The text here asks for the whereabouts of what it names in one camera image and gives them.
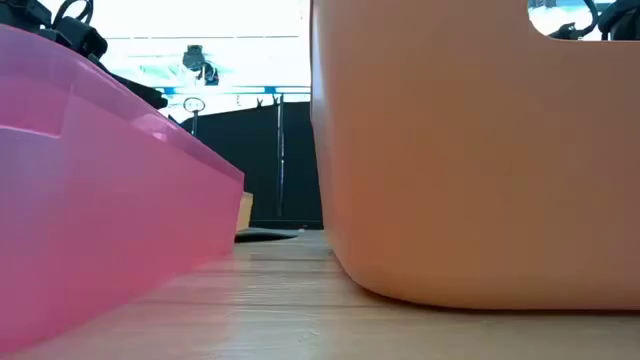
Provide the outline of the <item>black backdrop panel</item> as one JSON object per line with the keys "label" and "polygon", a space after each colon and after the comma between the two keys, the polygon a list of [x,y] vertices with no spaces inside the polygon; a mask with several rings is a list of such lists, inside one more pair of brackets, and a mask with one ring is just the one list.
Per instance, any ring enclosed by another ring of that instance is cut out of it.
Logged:
{"label": "black backdrop panel", "polygon": [[[271,229],[324,227],[316,151],[308,102],[284,102],[284,198],[277,217],[277,106],[200,113],[196,138],[244,173],[253,195],[250,225]],[[191,131],[192,114],[181,123]]]}

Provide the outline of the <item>orange plastic basket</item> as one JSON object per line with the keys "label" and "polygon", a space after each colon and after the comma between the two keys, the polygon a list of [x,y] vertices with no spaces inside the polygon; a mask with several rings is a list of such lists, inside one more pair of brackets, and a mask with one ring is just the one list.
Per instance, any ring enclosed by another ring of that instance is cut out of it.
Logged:
{"label": "orange plastic basket", "polygon": [[527,0],[311,0],[324,226],[353,281],[466,309],[640,310],[640,41]]}

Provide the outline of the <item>amber translucent plastic bin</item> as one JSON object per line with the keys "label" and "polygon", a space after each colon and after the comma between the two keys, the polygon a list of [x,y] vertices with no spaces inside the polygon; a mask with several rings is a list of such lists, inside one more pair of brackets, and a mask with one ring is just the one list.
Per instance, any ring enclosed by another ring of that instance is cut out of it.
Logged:
{"label": "amber translucent plastic bin", "polygon": [[253,207],[253,195],[244,192],[241,200],[237,216],[236,231],[241,232],[250,227],[251,212]]}

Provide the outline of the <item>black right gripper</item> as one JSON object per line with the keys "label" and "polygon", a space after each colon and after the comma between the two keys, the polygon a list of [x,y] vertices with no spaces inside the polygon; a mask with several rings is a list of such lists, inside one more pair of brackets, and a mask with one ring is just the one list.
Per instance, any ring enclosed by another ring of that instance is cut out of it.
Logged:
{"label": "black right gripper", "polygon": [[583,37],[583,31],[577,29],[574,22],[561,25],[556,31],[548,34],[549,38],[558,40],[579,40]]}

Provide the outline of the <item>dark background device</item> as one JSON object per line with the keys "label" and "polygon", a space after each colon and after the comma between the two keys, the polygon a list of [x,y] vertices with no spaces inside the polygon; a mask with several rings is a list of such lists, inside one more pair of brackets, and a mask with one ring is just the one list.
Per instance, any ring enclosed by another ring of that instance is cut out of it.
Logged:
{"label": "dark background device", "polygon": [[205,86],[219,85],[218,69],[206,60],[201,45],[188,45],[183,53],[182,64]]}

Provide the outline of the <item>red-pink translucent plastic bin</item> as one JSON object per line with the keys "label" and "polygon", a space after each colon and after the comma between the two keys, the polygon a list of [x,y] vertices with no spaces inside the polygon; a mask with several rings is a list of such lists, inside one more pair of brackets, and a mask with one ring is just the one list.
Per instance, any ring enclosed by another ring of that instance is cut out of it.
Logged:
{"label": "red-pink translucent plastic bin", "polygon": [[0,358],[228,252],[243,188],[89,60],[0,25]]}

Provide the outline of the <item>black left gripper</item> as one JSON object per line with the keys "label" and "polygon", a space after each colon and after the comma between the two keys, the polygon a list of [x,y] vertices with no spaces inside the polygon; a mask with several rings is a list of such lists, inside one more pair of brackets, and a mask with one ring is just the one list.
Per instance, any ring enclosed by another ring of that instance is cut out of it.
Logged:
{"label": "black left gripper", "polygon": [[95,28],[70,16],[56,19],[53,28],[59,31],[70,42],[70,48],[72,50],[84,57],[88,57],[92,63],[151,105],[154,109],[163,109],[168,105],[168,100],[162,96],[160,91],[116,75],[99,61],[106,53],[108,43]]}

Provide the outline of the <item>black stand pole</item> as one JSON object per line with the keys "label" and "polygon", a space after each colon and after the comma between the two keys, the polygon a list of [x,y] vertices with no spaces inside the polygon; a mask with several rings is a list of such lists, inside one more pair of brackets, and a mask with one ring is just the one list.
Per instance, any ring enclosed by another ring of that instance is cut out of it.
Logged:
{"label": "black stand pole", "polygon": [[274,104],[277,106],[277,155],[278,155],[278,185],[277,185],[277,217],[281,218],[283,214],[283,198],[284,198],[284,161],[285,161],[285,144],[284,144],[284,95],[273,96]]}

